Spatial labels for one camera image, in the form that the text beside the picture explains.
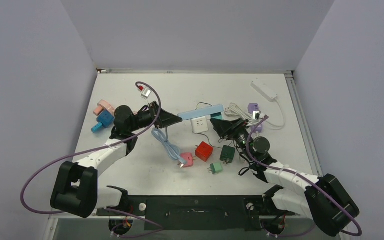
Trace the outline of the purple USB power strip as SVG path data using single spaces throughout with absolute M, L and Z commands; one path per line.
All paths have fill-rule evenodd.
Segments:
M 256 133 L 261 134 L 263 131 L 263 126 L 257 125 L 261 120 L 262 114 L 259 105 L 257 103 L 249 103 L 247 110 L 251 116 L 251 120 L 249 121 L 251 129 L 255 130 Z

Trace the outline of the dark green cube socket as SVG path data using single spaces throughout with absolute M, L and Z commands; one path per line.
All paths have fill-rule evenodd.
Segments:
M 236 149 L 234 147 L 224 145 L 220 154 L 220 161 L 225 164 L 231 164 L 235 158 Z

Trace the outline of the light blue power strip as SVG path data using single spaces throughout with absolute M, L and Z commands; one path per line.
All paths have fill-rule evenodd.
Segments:
M 224 111 L 224 106 L 222 104 L 218 104 L 218 105 L 199 108 L 199 109 L 191 110 L 187 112 L 181 112 L 177 116 L 183 120 L 192 120 L 196 118 L 210 116 L 213 114 L 222 113 L 223 111 Z

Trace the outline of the white wall adapter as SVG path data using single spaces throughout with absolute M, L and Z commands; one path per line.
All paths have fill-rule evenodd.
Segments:
M 209 131 L 208 120 L 205 116 L 193 118 L 190 120 L 190 123 L 194 134 L 201 134 Z

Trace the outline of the red pink plug adapter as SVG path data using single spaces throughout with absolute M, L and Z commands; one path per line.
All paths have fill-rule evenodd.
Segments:
M 213 151 L 214 148 L 212 146 L 202 141 L 195 149 L 195 156 L 203 162 L 207 162 L 213 154 Z

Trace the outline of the light green charger plug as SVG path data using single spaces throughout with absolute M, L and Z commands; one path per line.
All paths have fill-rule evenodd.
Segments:
M 219 162 L 216 162 L 216 163 L 211 163 L 209 165 L 209 168 L 208 168 L 208 171 L 212 174 L 212 175 L 216 175 L 216 174 L 219 174 L 223 171 L 223 166 L 221 163 Z

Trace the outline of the white power strip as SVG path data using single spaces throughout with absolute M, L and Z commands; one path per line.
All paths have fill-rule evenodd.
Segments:
M 253 88 L 257 93 L 259 93 L 263 98 L 269 102 L 275 102 L 278 98 L 277 93 L 268 87 L 266 84 L 259 81 L 252 81 L 250 83 L 251 88 Z

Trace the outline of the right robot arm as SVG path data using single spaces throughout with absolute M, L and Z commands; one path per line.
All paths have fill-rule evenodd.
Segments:
M 262 201 L 267 213 L 287 211 L 307 217 L 331 237 L 340 233 L 362 235 L 362 228 L 356 221 L 360 210 L 334 175 L 307 174 L 274 159 L 269 153 L 269 140 L 263 136 L 254 138 L 246 119 L 211 118 L 210 122 L 221 139 L 237 144 L 256 178 L 274 185 Z

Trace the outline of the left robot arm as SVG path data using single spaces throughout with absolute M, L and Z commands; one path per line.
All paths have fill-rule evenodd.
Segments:
M 163 129 L 183 119 L 160 108 L 156 101 L 133 113 L 127 105 L 114 113 L 114 126 L 103 149 L 75 162 L 64 162 L 58 171 L 50 206 L 72 215 L 87 218 L 94 210 L 110 208 L 116 215 L 125 214 L 130 201 L 128 191 L 116 186 L 99 186 L 99 177 L 118 160 L 128 156 L 138 139 L 134 132 L 148 126 Z

